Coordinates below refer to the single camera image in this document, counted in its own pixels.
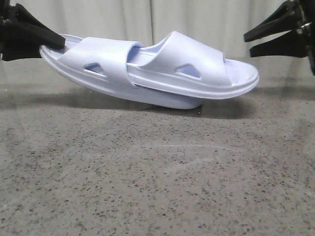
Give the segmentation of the black image-right gripper body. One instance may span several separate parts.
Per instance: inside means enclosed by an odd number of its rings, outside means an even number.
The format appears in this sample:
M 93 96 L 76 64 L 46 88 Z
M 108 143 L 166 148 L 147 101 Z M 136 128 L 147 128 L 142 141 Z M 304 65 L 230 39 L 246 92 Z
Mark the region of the black image-right gripper body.
M 315 2 L 313 0 L 290 0 L 290 26 L 288 55 L 308 57 L 312 73 L 315 73 Z

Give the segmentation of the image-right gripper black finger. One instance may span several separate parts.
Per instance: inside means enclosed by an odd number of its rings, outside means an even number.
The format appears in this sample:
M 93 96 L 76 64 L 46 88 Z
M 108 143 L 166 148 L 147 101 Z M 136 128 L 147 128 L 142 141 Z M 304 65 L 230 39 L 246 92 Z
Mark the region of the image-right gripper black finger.
M 244 34 L 244 41 L 251 42 L 266 36 L 297 28 L 298 2 L 286 0 L 266 20 Z
M 303 58 L 307 55 L 305 45 L 295 31 L 290 31 L 278 38 L 250 48 L 251 57 L 290 56 Z

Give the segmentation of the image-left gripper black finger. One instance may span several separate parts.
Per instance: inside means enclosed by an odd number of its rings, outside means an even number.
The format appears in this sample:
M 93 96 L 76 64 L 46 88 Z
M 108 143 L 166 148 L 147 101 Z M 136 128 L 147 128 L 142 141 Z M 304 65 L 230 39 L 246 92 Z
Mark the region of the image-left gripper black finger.
M 53 49 L 65 46 L 65 38 L 42 24 L 24 6 L 19 3 L 11 6 L 8 2 L 4 4 L 4 41 L 22 41 Z
M 41 58 L 39 53 L 39 32 L 43 25 L 21 24 L 13 25 L 13 56 L 14 60 L 27 58 Z

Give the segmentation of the black image-left gripper body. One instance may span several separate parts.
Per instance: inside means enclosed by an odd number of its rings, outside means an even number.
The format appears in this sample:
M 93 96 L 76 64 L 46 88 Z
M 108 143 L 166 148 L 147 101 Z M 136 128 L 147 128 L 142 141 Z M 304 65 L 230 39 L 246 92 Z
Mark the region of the black image-left gripper body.
M 9 0 L 0 1 L 0 59 L 1 60 L 14 60 L 13 56 L 13 40 L 14 40 L 14 27 L 12 21 L 8 18 L 12 6 Z

